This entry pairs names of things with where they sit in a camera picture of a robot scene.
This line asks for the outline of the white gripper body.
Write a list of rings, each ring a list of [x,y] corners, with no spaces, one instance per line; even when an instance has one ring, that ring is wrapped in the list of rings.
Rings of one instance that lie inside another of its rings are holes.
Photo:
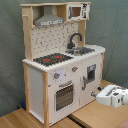
[[[117,85],[108,85],[96,96],[96,101],[114,108],[126,105],[127,89]]]

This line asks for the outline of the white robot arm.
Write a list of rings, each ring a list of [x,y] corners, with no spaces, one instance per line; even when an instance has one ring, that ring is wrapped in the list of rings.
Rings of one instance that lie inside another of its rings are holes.
[[[114,108],[121,105],[128,106],[128,89],[117,85],[108,85],[96,96],[96,101]]]

